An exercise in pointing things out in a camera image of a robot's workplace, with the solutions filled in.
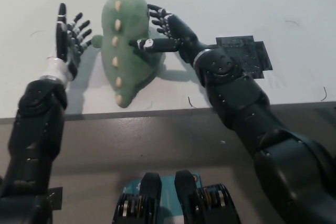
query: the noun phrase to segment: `beige spike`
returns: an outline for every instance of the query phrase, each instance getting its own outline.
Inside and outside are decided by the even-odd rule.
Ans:
[[[119,38],[114,36],[112,39],[112,46],[117,47],[119,45]]]
[[[122,96],[118,94],[115,98],[115,102],[117,103],[117,105],[121,106],[122,105]]]
[[[118,0],[118,1],[115,3],[115,9],[117,10],[117,12],[120,11],[120,7],[121,7],[121,2]]]
[[[115,21],[115,28],[116,28],[116,30],[117,31],[120,31],[120,28],[121,28],[121,21],[119,20],[119,19],[117,19],[116,21]]]
[[[118,57],[117,56],[113,58],[112,65],[115,66],[116,68],[119,66]]]
[[[117,88],[121,88],[121,85],[122,85],[122,81],[121,81],[121,78],[118,76],[116,79],[116,86]]]

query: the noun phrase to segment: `plush dinosaur spike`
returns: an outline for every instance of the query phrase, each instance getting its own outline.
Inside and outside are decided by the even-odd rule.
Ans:
[[[150,83],[164,61],[163,54],[148,54],[128,45],[130,40],[153,38],[145,0],[108,0],[101,15],[103,35],[92,45],[101,48],[105,74],[115,90],[117,105],[126,108],[137,92]]]

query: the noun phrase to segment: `robot forearm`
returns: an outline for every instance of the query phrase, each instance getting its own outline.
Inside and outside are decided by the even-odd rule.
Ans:
[[[45,79],[27,86],[9,140],[11,159],[1,198],[46,193],[52,163],[60,151],[66,106],[61,83]]]

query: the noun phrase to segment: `robot finger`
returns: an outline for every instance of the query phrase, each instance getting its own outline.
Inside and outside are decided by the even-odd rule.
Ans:
[[[91,33],[92,33],[92,30],[89,29],[89,30],[85,31],[83,34],[78,35],[78,36],[77,36],[77,41],[78,41],[78,43],[82,43],[82,41],[83,41],[86,37],[88,37]]]
[[[67,61],[68,35],[67,35],[67,8],[64,3],[59,6],[56,25],[56,52],[57,57]]]
[[[154,10],[156,12],[158,12],[160,9],[162,9],[161,7],[158,7],[156,5],[151,5],[151,4],[147,4],[147,7],[149,10]]]
[[[89,46],[91,46],[92,40],[88,40],[85,43],[80,44],[79,50],[83,53]]]
[[[159,34],[165,34],[165,33],[166,33],[166,30],[165,30],[165,29],[162,29],[162,28],[158,28],[158,29],[156,29],[156,31],[157,31]]]
[[[152,23],[156,26],[163,26],[163,22],[162,21],[159,21],[159,20],[152,20]]]
[[[78,35],[84,28],[86,28],[88,25],[90,25],[90,21],[87,20],[83,24],[81,24],[79,27],[75,27],[73,30]]]
[[[80,20],[83,16],[83,13],[79,13],[75,16],[74,20],[68,24],[68,30],[73,30],[73,28],[75,27],[75,25],[77,24],[78,20]]]
[[[160,18],[161,18],[160,14],[155,13],[155,12],[149,12],[149,16],[151,16],[151,17],[153,17],[153,18],[157,18],[157,19],[160,19]]]

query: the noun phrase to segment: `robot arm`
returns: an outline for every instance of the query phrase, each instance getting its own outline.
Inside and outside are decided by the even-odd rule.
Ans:
[[[10,163],[0,187],[0,223],[51,223],[47,199],[51,167],[60,151],[67,107],[65,88],[77,75],[80,56],[91,44],[81,43],[91,29],[82,14],[67,24],[60,5],[56,28],[56,56],[40,80],[31,82],[20,99],[9,140]]]
[[[270,111],[267,95],[235,59],[198,41],[176,15],[149,5],[166,39],[130,45],[178,51],[195,70],[223,124],[254,160],[261,186],[286,223],[336,223],[336,167],[323,146],[288,130]]]

